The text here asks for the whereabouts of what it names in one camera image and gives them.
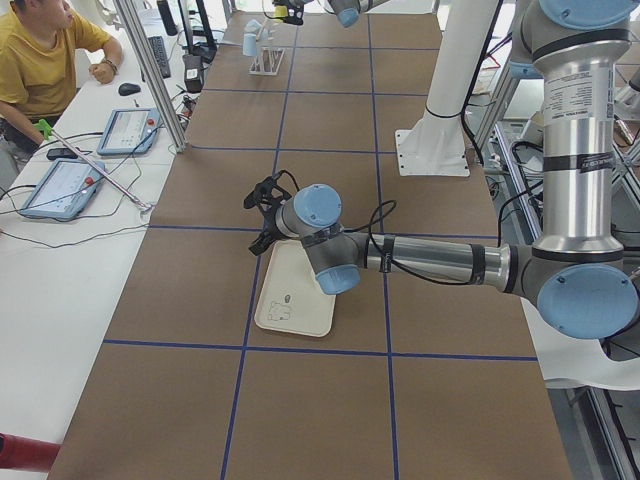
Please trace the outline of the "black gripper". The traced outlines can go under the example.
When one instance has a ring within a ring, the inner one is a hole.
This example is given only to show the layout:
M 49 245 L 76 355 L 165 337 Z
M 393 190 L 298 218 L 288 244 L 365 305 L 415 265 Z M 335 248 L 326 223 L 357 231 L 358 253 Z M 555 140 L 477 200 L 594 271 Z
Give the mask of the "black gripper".
M 283 197 L 270 197 L 259 201 L 258 209 L 264 217 L 264 228 L 260 235 L 249 245 L 249 251 L 253 255 L 262 255 L 275 241 L 287 238 L 276 223 L 276 214 L 282 207 L 283 202 Z
M 304 24 L 304 6 L 306 2 L 304 0 L 284 0 L 283 5 L 289 13 L 289 23 L 295 26 L 302 26 Z

